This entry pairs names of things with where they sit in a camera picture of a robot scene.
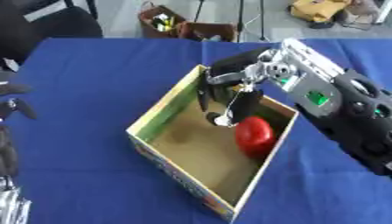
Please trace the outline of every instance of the box floor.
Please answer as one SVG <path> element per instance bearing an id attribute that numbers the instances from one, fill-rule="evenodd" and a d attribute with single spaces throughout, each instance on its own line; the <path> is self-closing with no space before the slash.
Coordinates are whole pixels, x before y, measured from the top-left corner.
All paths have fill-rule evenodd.
<path id="1" fill-rule="evenodd" d="M 211 102 L 209 110 L 224 108 Z M 233 206 L 261 166 L 237 148 L 235 129 L 216 127 L 205 119 L 197 100 L 166 124 L 151 144 Z"/>

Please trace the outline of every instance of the red apple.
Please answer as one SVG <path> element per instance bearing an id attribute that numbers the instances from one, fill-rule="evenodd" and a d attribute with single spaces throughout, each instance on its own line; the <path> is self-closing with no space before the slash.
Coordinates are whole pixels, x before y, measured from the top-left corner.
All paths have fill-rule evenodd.
<path id="1" fill-rule="evenodd" d="M 250 158 L 265 158 L 272 151 L 276 139 L 270 124 L 257 116 L 250 116 L 235 127 L 235 141 Z"/>

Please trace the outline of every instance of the yellow bag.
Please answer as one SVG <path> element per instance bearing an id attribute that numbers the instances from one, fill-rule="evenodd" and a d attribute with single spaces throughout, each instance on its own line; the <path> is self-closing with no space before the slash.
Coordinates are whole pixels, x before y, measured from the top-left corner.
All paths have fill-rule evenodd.
<path id="1" fill-rule="evenodd" d="M 327 22 L 350 3 L 351 0 L 298 0 L 292 5 L 290 13 L 307 21 Z"/>

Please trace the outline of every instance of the wicker basket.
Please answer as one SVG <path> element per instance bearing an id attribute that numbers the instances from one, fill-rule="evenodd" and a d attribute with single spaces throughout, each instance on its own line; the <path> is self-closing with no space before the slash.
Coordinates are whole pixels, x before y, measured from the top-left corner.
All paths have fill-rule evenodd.
<path id="1" fill-rule="evenodd" d="M 152 39 L 176 38 L 179 34 L 176 25 L 185 22 L 186 20 L 179 14 L 175 13 L 172 10 L 169 10 L 163 5 L 155 6 L 154 4 L 151 4 L 151 6 L 152 7 L 150 9 L 140 12 L 138 16 L 140 20 L 140 25 L 142 26 L 143 36 L 145 38 Z M 152 19 L 162 13 L 166 14 L 169 17 L 174 17 L 175 28 L 169 31 L 159 31 L 151 24 Z"/>

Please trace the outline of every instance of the basket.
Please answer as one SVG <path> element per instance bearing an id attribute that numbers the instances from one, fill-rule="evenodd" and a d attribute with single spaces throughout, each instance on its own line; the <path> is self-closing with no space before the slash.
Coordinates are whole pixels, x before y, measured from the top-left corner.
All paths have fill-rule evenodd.
<path id="1" fill-rule="evenodd" d="M 145 38 L 151 38 L 151 39 L 176 38 L 179 34 L 176 25 L 185 22 L 186 20 L 176 12 L 166 8 L 163 5 L 155 6 L 153 3 L 150 4 L 151 4 L 150 9 L 140 12 L 138 15 L 140 25 L 142 26 L 142 30 L 143 30 L 143 36 Z M 162 13 L 166 14 L 169 17 L 174 17 L 175 28 L 169 31 L 159 31 L 151 24 L 152 19 L 155 16 L 160 15 Z"/>
<path id="2" fill-rule="evenodd" d="M 201 41 L 220 35 L 221 41 L 232 42 L 235 39 L 235 27 L 231 24 L 202 24 L 184 22 L 178 24 L 178 37 Z"/>

